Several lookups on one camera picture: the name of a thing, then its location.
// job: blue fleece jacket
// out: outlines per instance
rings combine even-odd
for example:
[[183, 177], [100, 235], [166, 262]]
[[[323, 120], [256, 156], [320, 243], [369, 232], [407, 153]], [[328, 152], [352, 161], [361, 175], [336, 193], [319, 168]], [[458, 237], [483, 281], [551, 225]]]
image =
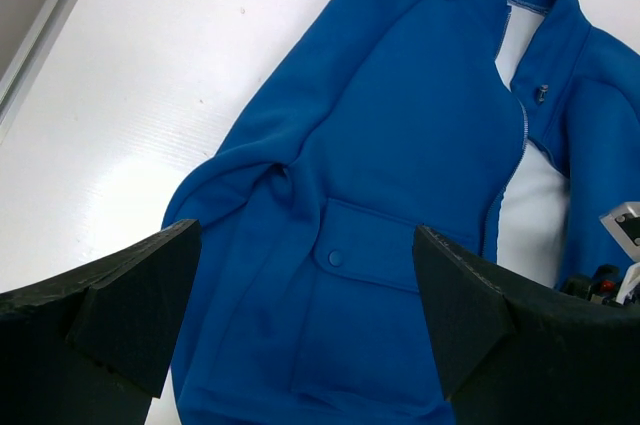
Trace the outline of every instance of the blue fleece jacket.
[[559, 282], [630, 264], [598, 217], [640, 200], [640, 57], [577, 0], [511, 1], [546, 18], [509, 92], [507, 0], [331, 0], [180, 186], [165, 225], [204, 227], [173, 361], [185, 425], [454, 423], [413, 230], [495, 261], [527, 139], [570, 180]]

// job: blue button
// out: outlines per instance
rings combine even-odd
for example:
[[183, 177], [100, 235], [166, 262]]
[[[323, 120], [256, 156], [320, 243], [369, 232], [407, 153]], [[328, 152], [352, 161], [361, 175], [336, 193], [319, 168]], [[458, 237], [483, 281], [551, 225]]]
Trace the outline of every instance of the blue button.
[[342, 254], [338, 250], [334, 250], [329, 254], [329, 263], [332, 267], [339, 267], [342, 265]]

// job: white surface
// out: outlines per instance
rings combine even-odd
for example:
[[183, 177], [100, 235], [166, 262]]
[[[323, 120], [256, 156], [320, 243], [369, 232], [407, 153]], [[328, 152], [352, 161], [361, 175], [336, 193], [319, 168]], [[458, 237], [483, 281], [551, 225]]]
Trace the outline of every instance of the white surface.
[[[511, 17], [496, 58], [496, 68], [511, 89], [516, 72], [544, 17], [511, 6]], [[498, 264], [551, 287], [562, 261], [569, 184], [536, 146], [527, 146], [505, 190], [500, 210]]]
[[19, 107], [12, 104], [20, 104], [24, 99], [75, 2], [44, 0], [40, 3], [40, 11], [19, 37], [22, 41], [15, 44], [17, 51], [13, 49], [15, 53], [8, 67], [0, 66], [0, 143], [17, 115]]
[[[0, 290], [155, 232], [327, 1], [78, 0], [0, 146]], [[638, 0], [582, 2], [640, 50]]]

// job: jacket pocket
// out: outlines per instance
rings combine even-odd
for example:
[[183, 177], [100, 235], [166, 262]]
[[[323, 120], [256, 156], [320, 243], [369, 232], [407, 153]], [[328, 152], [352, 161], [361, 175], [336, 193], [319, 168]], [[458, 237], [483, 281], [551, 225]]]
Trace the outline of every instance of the jacket pocket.
[[399, 419], [443, 403], [413, 267], [416, 225], [329, 200], [292, 381], [310, 406]]

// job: zipper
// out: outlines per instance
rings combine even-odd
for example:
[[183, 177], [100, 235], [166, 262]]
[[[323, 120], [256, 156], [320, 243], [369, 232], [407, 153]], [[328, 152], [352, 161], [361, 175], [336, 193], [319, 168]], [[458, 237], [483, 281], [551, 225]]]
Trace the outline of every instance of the zipper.
[[482, 257], [485, 257], [485, 258], [486, 258], [486, 253], [487, 253], [487, 247], [489, 245], [487, 243], [487, 239], [488, 239], [487, 229], [489, 228], [489, 220], [491, 220], [491, 218], [493, 217], [493, 212], [494, 212], [495, 208], [500, 205], [500, 202], [502, 201], [502, 198], [504, 197], [504, 192], [507, 189], [507, 185], [509, 185], [509, 182], [511, 182], [511, 179], [516, 174], [516, 171], [518, 170], [518, 168], [520, 168], [520, 164], [522, 163], [522, 159], [524, 158], [524, 151], [527, 148], [527, 139], [529, 138], [529, 116], [527, 115], [527, 110], [524, 108], [524, 105], [522, 105], [522, 102], [520, 100], [518, 100], [518, 103], [520, 104], [520, 109], [522, 110], [522, 118], [523, 118], [523, 121], [524, 121], [524, 127], [523, 127], [524, 133], [523, 133], [523, 138], [522, 138], [522, 151], [520, 153], [520, 158], [518, 159], [518, 163], [516, 164], [515, 168], [511, 172], [511, 175], [509, 175], [509, 178], [507, 179], [507, 182], [500, 189], [500, 193], [498, 193], [498, 195], [496, 195], [496, 197], [493, 199], [493, 202], [491, 202], [491, 206], [489, 207], [489, 211], [487, 212], [487, 216], [486, 216], [486, 218], [484, 220], [484, 239], [482, 241]]
[[498, 47], [498, 51], [496, 52], [496, 56], [493, 57], [493, 61], [494, 62], [498, 58], [498, 55], [500, 55], [500, 50], [502, 50], [502, 45], [504, 43], [504, 37], [507, 36], [507, 28], [509, 28], [509, 22], [511, 21], [511, 13], [512, 12], [513, 12], [513, 9], [511, 7], [509, 7], [509, 13], [507, 14], [507, 20], [506, 20], [506, 22], [504, 22], [504, 29], [502, 30], [502, 37], [500, 38], [500, 46]]

